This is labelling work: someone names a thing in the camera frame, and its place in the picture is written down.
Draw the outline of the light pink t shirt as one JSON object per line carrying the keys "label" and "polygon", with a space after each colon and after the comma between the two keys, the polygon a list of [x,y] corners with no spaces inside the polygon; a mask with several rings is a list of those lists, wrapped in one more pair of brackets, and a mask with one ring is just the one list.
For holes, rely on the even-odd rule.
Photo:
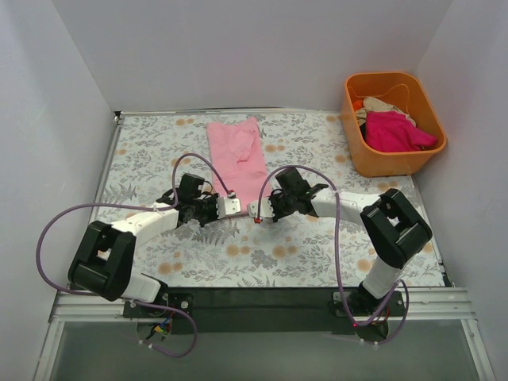
{"label": "light pink t shirt", "polygon": [[248,204],[271,193],[264,185],[267,165],[260,139],[257,120],[250,117],[238,124],[211,122],[207,125],[210,162],[219,175],[213,176],[214,190],[225,196],[225,188],[234,191],[241,202],[241,213],[248,213]]}

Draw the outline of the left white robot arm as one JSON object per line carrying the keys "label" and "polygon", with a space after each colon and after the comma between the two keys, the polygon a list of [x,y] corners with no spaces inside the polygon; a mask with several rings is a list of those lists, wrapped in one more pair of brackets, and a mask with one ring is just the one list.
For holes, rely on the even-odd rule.
{"label": "left white robot arm", "polygon": [[67,273],[70,283],[111,302],[140,300],[149,316],[163,316],[169,307],[168,297],[161,293],[163,284],[135,272],[134,257],[137,249],[161,233],[189,221],[204,226],[219,218],[220,196],[204,191],[204,183],[200,176],[185,174],[179,186],[165,192],[150,210],[113,223],[90,223]]}

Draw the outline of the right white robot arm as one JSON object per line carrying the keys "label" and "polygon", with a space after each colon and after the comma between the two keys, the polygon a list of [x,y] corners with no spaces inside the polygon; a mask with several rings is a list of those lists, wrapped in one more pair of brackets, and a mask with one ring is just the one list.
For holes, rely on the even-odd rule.
{"label": "right white robot arm", "polygon": [[272,172],[279,184],[269,196],[259,197],[251,210],[256,219],[278,221],[294,213],[346,221],[365,229],[377,257],[356,291],[342,298],[344,311],[359,309],[378,315],[386,309],[406,265],[430,242],[429,224],[406,196],[390,188],[382,194],[340,192],[330,179],[310,185],[299,166]]}

